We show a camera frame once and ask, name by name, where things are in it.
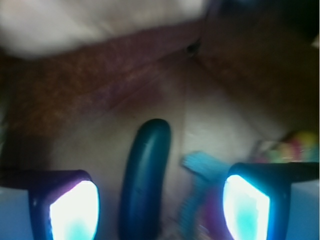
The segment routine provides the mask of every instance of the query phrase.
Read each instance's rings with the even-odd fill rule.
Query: blue light
[[[266,240],[270,198],[239,175],[227,178],[223,189],[226,225],[235,240]]]
[[[81,181],[50,205],[53,240],[92,240],[99,208],[96,185]]]

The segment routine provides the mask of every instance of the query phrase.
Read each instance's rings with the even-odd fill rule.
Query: light blue toy
[[[191,196],[182,205],[179,230],[183,239],[193,240],[197,210],[209,188],[224,181],[230,165],[201,151],[186,155],[182,165],[194,173],[194,184]]]

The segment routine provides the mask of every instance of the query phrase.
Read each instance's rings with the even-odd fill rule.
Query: dark blue cylinder
[[[121,240],[157,238],[170,144],[171,130],[165,120],[149,120],[138,130],[122,187],[118,223]]]

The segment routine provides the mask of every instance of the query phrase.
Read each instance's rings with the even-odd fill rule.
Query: floor
[[[144,122],[165,119],[172,129],[172,144],[161,222],[163,237],[170,239],[192,187],[192,174],[181,167],[184,155],[205,151],[235,163],[246,161],[259,141],[276,141],[301,129],[319,132],[319,50],[310,45],[270,12],[209,16],[197,55],[178,50],[114,74],[120,84],[113,88],[105,85],[76,93],[67,102],[69,119],[49,145],[44,135],[36,141],[43,145],[19,146],[25,156],[49,155],[48,161],[26,157],[20,164],[88,171],[101,197],[97,239],[117,239],[120,191],[131,144]],[[28,121],[37,127],[37,119]]]

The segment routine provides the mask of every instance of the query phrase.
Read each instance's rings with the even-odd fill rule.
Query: purple object
[[[223,190],[224,184],[217,183],[207,192],[203,218],[211,238],[232,240],[224,216]]]

